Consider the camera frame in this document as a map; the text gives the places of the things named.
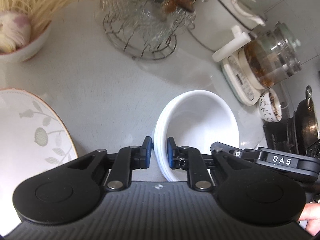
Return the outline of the person's right hand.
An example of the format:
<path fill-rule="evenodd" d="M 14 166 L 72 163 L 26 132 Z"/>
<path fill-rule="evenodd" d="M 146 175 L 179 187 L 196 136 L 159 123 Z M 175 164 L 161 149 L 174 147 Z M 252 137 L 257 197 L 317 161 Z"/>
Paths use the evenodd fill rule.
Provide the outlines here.
<path fill-rule="evenodd" d="M 306 231 L 315 236 L 320 229 L 320 204 L 308 203 L 305 205 L 299 221 L 307 220 Z"/>

